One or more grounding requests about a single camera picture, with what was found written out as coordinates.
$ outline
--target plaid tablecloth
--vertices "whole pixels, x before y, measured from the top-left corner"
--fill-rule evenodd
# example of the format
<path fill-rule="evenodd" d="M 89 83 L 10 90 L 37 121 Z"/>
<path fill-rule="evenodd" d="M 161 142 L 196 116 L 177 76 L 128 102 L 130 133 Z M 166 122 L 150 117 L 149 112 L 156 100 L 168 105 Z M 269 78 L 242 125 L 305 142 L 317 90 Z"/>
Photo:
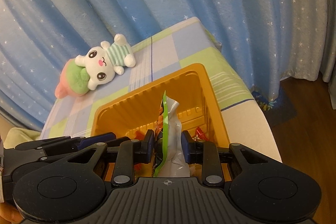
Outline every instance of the plaid tablecloth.
<path fill-rule="evenodd" d="M 220 109 L 253 100 L 244 82 L 216 48 L 215 38 L 198 18 L 190 18 L 132 47 L 136 66 L 82 97 L 56 100 L 41 139 L 90 136 L 98 107 L 156 79 L 193 63 L 202 63 L 209 75 Z"/>

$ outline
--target plush toy eye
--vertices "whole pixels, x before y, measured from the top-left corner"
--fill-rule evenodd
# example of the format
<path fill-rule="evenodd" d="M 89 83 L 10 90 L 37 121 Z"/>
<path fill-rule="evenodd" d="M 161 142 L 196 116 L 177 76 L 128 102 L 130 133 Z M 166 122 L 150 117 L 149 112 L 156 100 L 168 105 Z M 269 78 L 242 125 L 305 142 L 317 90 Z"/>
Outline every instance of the plush toy eye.
<path fill-rule="evenodd" d="M 106 74 L 105 73 L 100 72 L 100 73 L 97 74 L 97 79 L 99 81 L 103 81 L 105 78 L 106 78 Z"/>
<path fill-rule="evenodd" d="M 89 53 L 89 58 L 94 58 L 97 55 L 97 51 L 92 51 Z"/>

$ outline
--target wooden floor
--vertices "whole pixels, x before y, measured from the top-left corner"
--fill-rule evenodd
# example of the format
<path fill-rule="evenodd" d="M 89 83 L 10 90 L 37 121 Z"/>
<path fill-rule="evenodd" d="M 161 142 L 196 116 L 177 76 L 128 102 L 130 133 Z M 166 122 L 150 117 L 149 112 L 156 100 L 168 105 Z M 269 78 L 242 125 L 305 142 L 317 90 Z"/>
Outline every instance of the wooden floor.
<path fill-rule="evenodd" d="M 328 84 L 286 79 L 281 83 L 297 116 L 272 129 L 283 163 L 313 177 L 322 189 L 314 216 L 318 224 L 336 223 L 336 110 Z"/>

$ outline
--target yellow plastic bin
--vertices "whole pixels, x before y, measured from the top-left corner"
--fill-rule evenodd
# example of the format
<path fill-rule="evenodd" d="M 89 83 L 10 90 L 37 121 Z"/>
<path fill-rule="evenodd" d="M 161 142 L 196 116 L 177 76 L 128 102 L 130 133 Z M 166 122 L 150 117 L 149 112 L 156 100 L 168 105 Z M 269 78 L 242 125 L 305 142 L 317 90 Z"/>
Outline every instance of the yellow plastic bin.
<path fill-rule="evenodd" d="M 217 146 L 228 147 L 221 111 L 202 64 L 189 65 L 101 106 L 95 113 L 91 136 L 113 132 L 117 138 L 133 139 L 137 130 L 145 134 L 154 129 L 164 91 L 179 102 L 177 113 L 182 130 L 194 136 L 200 127 Z M 151 174 L 152 164 L 143 165 L 140 175 Z"/>

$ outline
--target striped shirt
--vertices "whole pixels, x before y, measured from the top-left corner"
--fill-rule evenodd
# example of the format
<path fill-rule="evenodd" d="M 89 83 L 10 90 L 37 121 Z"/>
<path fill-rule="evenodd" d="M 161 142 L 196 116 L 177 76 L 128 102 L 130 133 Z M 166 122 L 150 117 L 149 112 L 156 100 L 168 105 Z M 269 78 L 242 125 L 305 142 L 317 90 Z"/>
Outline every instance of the striped shirt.
<path fill-rule="evenodd" d="M 128 54 L 130 51 L 127 46 L 119 46 L 115 43 L 107 49 L 107 55 L 113 66 L 125 66 L 124 59 Z"/>

